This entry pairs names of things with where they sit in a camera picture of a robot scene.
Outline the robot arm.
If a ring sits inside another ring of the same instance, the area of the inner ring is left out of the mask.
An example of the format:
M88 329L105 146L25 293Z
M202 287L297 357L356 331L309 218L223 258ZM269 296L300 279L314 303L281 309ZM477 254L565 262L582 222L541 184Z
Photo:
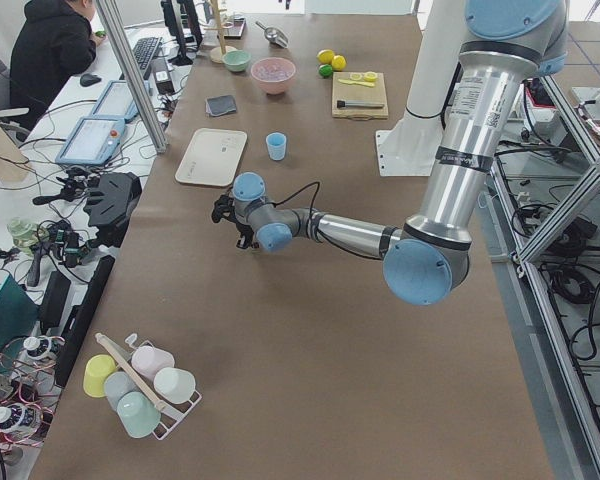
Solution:
M240 174L227 197L235 223L250 229L268 252L306 237L378 259L390 290L405 302L430 305L445 299L468 274L468 223L521 83L564 65L568 4L469 1L463 17L458 91L421 207L403 228L314 207L282 209L253 172Z

